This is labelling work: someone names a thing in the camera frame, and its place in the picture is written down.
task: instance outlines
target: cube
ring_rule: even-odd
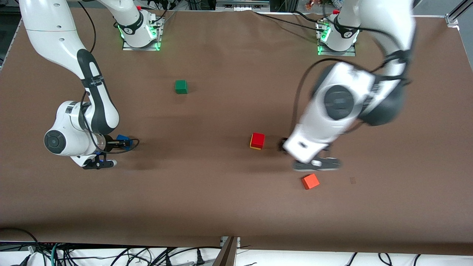
[[[255,150],[261,150],[264,145],[264,134],[253,133],[250,140],[250,148]]]
[[[314,188],[318,185],[320,185],[319,180],[315,176],[315,174],[308,175],[302,179],[302,184],[306,188],[306,190],[309,190],[311,188]]]
[[[187,81],[185,80],[176,80],[174,89],[177,94],[187,94]]]

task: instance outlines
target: metal bar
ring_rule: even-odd
[[[235,257],[237,256],[238,248],[238,238],[229,237],[222,249],[219,252],[219,255],[213,262],[212,266],[234,266]]]
[[[450,13],[447,14],[448,22],[454,22],[473,5],[473,0],[463,0]]]

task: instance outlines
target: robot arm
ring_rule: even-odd
[[[392,121],[403,104],[403,87],[415,32],[412,0],[347,0],[339,15],[331,15],[328,47],[343,51],[356,39],[363,26],[391,35],[373,33],[385,55],[385,72],[377,75],[339,62],[327,67],[314,87],[312,99],[283,148],[297,161],[295,170],[332,170],[335,158],[320,158],[356,120],[369,125]]]
[[[107,134],[118,125],[118,111],[94,56],[79,39],[66,0],[21,0],[20,10],[34,49],[79,77],[89,98],[82,104],[66,101],[59,106],[56,121],[44,136],[45,146],[54,154],[70,156],[81,167],[114,166],[114,160],[93,158],[113,148],[107,144],[111,140]]]

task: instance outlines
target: blue object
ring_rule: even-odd
[[[133,141],[130,140],[129,137],[127,136],[123,136],[123,135],[120,135],[118,134],[117,138],[116,138],[118,141],[130,141],[130,145],[129,146],[125,146],[123,147],[125,150],[129,151],[130,150],[130,147],[133,145]]]

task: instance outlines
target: orange cube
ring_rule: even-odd
[[[306,189],[311,189],[314,188],[318,185],[320,185],[319,180],[315,176],[315,174],[308,175],[302,179],[302,184],[304,184],[304,187]]]

